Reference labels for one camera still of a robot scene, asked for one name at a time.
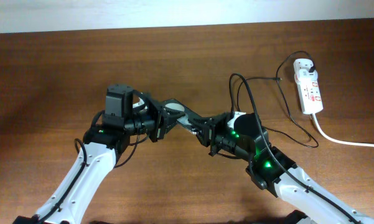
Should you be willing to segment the black smartphone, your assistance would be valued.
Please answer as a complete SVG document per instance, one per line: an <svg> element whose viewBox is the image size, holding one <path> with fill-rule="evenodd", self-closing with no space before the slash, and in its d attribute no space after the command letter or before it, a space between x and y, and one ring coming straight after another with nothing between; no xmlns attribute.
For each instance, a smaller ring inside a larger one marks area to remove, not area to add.
<svg viewBox="0 0 374 224"><path fill-rule="evenodd" d="M176 122L188 132L198 134L202 132L202 128L195 124L195 120L202 118L196 112L192 111L178 100L171 98L161 102L162 106L168 113L173 113L177 118Z"/></svg>

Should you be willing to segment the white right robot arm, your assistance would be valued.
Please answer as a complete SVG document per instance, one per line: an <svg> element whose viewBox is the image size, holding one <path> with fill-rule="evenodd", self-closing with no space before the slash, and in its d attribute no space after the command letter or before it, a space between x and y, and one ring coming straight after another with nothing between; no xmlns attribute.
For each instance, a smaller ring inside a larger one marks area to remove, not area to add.
<svg viewBox="0 0 374 224"><path fill-rule="evenodd" d="M257 188L297 208L293 223L374 223L373 217L338 199L272 146L258 115L232 112L203 118L190 113L179 122L210 147L211 156L224 150L246 161L246 173Z"/></svg>

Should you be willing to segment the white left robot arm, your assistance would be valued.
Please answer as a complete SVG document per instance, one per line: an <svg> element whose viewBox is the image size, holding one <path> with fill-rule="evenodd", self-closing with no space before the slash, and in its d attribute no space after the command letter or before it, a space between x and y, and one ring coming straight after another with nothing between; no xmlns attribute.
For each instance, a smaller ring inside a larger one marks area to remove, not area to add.
<svg viewBox="0 0 374 224"><path fill-rule="evenodd" d="M32 217L18 216L14 224L80 223L103 179L121 167L125 149L141 143L131 143L131 136L156 142L177 124L194 130L194 112L175 99L158 102L136 90L109 90L105 106L83 139L74 140L78 157L56 191Z"/></svg>

